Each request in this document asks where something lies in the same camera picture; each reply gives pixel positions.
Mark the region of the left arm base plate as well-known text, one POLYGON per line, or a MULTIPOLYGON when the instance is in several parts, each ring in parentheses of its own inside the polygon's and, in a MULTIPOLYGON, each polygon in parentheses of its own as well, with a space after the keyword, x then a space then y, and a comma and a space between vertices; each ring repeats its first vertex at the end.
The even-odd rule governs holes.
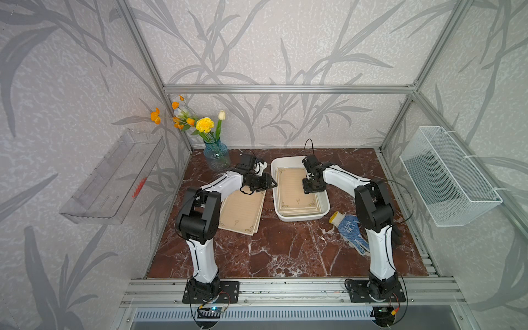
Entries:
POLYGON ((191 279, 186 284, 182 302, 184 304, 237 303, 239 291, 239 281, 217 279, 212 283, 202 283, 191 279))

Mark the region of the white plastic storage box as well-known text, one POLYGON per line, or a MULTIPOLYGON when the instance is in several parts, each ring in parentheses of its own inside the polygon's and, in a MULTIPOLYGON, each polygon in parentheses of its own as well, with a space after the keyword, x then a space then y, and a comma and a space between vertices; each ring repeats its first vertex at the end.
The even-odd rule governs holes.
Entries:
POLYGON ((278 184, 273 188, 274 209, 284 222, 317 220, 330 211, 326 191, 305 193, 302 184, 307 170, 303 159, 303 156, 292 156, 272 161, 272 178, 278 184))

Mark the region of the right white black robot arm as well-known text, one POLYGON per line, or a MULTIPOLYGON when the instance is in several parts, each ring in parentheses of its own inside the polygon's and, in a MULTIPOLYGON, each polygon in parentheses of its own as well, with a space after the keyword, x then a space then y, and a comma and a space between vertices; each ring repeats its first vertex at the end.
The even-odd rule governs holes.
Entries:
POLYGON ((302 165, 307 171, 302 180, 304 193, 324 192, 332 185, 354 198, 356 217, 368 237, 371 294, 391 291, 399 281, 390 246, 395 211, 386 183, 354 175, 336 164, 323 164, 313 155, 304 158, 302 165))

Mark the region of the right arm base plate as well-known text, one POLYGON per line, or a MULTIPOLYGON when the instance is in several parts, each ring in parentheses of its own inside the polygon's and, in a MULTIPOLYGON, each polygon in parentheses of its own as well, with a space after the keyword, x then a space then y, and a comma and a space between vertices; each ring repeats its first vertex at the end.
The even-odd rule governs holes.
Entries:
POLYGON ((389 289, 382 289, 369 280, 345 280, 345 289, 353 303, 404 303, 407 301, 405 290, 400 282, 389 284, 389 289))

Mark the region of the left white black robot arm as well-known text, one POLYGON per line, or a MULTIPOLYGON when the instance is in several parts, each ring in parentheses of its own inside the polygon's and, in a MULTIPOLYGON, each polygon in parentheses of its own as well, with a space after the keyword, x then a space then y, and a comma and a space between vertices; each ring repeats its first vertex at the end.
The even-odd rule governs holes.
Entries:
POLYGON ((193 275, 190 284, 200 290, 219 289, 219 269, 215 262, 213 238, 220 223, 221 203, 247 186, 259 193, 278 186, 269 173, 227 171, 219 179, 198 188, 188 188, 175 220, 175 231, 191 251, 193 275))

